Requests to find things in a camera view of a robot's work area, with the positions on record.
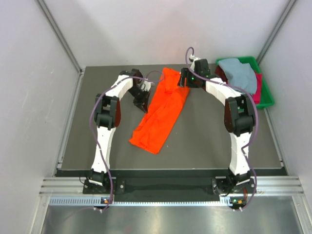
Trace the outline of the orange t shirt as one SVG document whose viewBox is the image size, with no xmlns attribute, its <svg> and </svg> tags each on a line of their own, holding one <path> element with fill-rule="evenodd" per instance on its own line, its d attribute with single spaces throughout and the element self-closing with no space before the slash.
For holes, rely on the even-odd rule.
<svg viewBox="0 0 312 234">
<path fill-rule="evenodd" d="M 179 87 L 180 73 L 164 68 L 163 81 L 156 88 L 152 101 L 129 142 L 149 153 L 158 154 L 177 121 L 190 89 Z"/>
</svg>

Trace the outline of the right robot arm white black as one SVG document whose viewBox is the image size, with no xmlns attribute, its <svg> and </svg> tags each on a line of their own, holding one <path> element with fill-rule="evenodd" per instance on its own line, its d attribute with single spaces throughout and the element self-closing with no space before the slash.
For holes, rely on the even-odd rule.
<svg viewBox="0 0 312 234">
<path fill-rule="evenodd" d="M 229 165 L 228 188 L 239 193 L 250 181 L 248 143 L 256 124 L 252 100 L 211 74 L 208 61 L 191 55 L 192 63 L 182 68 L 178 86 L 202 88 L 224 105 L 224 125 L 231 137 L 231 162 Z"/>
</svg>

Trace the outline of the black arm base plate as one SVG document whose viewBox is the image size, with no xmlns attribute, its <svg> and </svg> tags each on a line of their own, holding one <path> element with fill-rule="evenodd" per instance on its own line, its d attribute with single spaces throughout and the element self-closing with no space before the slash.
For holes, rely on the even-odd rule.
<svg viewBox="0 0 312 234">
<path fill-rule="evenodd" d="M 111 175 L 89 171 L 83 194 L 113 195 L 115 202 L 206 202 L 255 188 L 251 174 L 229 170 L 112 170 Z"/>
</svg>

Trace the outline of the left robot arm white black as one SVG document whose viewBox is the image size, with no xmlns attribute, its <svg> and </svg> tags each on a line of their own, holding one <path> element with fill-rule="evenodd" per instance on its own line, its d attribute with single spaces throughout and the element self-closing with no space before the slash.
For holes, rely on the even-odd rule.
<svg viewBox="0 0 312 234">
<path fill-rule="evenodd" d="M 134 105 L 144 113 L 148 112 L 148 100 L 151 83 L 147 81 L 138 69 L 121 71 L 115 83 L 104 92 L 97 94 L 93 117 L 97 127 L 96 153 L 92 164 L 92 174 L 89 182 L 99 193 L 109 191 L 111 182 L 108 171 L 112 139 L 121 121 L 120 101 L 128 92 L 134 100 Z"/>
</svg>

